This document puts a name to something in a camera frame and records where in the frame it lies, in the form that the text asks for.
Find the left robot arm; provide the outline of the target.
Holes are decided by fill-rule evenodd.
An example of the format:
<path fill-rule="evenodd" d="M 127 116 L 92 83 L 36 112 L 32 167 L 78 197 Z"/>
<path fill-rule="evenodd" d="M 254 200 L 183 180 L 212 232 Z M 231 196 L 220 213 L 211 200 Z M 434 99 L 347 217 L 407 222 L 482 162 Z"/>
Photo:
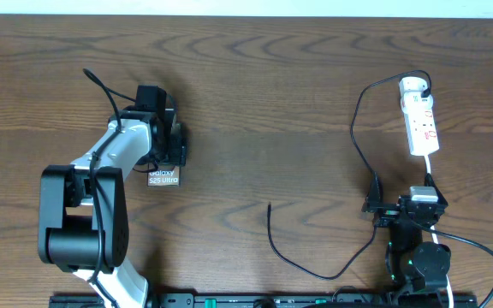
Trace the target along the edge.
<path fill-rule="evenodd" d="M 139 86 L 131 105 L 83 156 L 49 165 L 40 177 L 38 255 L 45 264 L 86 281 L 102 307 L 156 307 L 157 295 L 127 257 L 124 181 L 136 170 L 182 167 L 187 145 L 174 99 Z"/>

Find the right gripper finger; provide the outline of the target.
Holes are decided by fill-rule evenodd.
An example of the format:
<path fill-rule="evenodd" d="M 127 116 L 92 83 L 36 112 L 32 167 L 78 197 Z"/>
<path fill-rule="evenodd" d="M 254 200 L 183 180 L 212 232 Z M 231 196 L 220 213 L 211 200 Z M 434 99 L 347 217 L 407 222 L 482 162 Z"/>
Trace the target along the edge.
<path fill-rule="evenodd" d="M 363 212 L 375 213 L 383 206 L 383 188 L 376 172 L 372 174 L 371 183 L 365 201 L 362 205 Z"/>
<path fill-rule="evenodd" d="M 443 194 L 438 189 L 438 187 L 437 187 L 436 183 L 434 182 L 433 177 L 430 173 L 427 173 L 425 175 L 425 186 L 434 188 L 436 195 L 437 195 L 437 202 L 439 204 L 444 204 L 444 205 L 447 204 L 446 198 L 443 196 Z"/>

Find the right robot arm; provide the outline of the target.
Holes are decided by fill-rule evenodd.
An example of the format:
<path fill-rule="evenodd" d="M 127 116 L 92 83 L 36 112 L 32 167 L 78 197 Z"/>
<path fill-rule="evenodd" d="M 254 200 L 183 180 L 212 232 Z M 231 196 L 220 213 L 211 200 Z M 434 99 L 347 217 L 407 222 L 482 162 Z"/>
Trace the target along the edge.
<path fill-rule="evenodd" d="M 451 252 L 443 244 L 423 240 L 423 229 L 434 226 L 448 207 L 432 176 L 422 186 L 413 186 L 396 203 L 383 201 L 383 186 L 371 180 L 362 210 L 374 215 L 373 225 L 389 230 L 385 264 L 401 291 L 435 293 L 448 283 Z"/>

